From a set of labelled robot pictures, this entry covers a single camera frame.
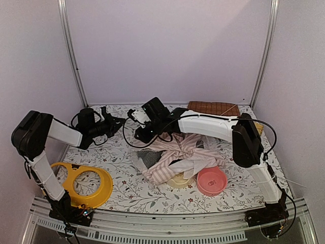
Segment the pink striped pet tent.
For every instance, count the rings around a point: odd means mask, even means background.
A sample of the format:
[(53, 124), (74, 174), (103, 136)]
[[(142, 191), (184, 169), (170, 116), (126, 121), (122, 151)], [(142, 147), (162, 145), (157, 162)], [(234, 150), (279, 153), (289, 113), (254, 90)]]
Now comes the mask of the pink striped pet tent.
[(223, 166), (224, 157), (217, 151), (218, 139), (199, 134), (176, 134), (171, 142), (162, 135), (146, 148), (133, 148), (133, 165), (154, 185), (167, 182), (179, 173), (189, 179), (204, 168)]

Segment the white tent pole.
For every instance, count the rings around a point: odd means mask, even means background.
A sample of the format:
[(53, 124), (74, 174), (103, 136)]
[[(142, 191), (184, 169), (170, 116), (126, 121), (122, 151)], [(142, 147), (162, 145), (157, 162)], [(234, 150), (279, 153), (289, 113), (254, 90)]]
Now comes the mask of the white tent pole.
[(237, 104), (233, 105), (232, 107), (230, 107), (228, 110), (224, 111), (220, 116), (223, 116), (225, 114), (227, 114), (228, 112), (231, 112), (234, 108), (237, 107)]

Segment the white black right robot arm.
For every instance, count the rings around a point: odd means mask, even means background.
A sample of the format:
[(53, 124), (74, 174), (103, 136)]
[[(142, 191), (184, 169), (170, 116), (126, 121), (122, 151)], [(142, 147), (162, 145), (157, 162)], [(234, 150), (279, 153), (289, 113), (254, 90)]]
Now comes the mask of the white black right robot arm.
[(285, 203), (286, 194), (278, 185), (255, 120), (249, 114), (210, 115), (181, 107), (170, 111), (157, 97), (127, 114), (140, 125), (135, 138), (146, 144), (163, 132), (200, 134), (231, 143), (234, 162), (248, 170), (263, 194), (267, 206), (263, 209), (263, 218), (272, 222), (282, 214), (281, 204)]

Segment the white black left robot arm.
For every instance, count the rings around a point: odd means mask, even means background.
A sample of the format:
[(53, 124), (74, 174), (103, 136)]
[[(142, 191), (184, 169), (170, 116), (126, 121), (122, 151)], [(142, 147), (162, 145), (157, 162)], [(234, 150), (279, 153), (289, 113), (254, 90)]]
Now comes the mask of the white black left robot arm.
[(52, 114), (31, 110), (15, 128), (11, 142), (24, 158), (25, 171), (33, 178), (47, 198), (52, 201), (69, 199), (67, 190), (59, 183), (48, 162), (45, 145), (48, 138), (82, 150), (95, 143), (95, 138), (111, 138), (124, 125), (125, 119), (112, 116), (101, 107), (100, 112), (84, 108), (67, 125)]

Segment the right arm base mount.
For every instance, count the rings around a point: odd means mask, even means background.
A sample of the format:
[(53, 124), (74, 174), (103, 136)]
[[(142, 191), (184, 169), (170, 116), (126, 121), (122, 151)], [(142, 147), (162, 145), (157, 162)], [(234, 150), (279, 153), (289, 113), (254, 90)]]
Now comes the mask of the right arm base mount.
[(285, 203), (265, 204), (265, 207), (249, 210), (245, 213), (245, 221), (249, 227), (268, 224), (289, 217)]

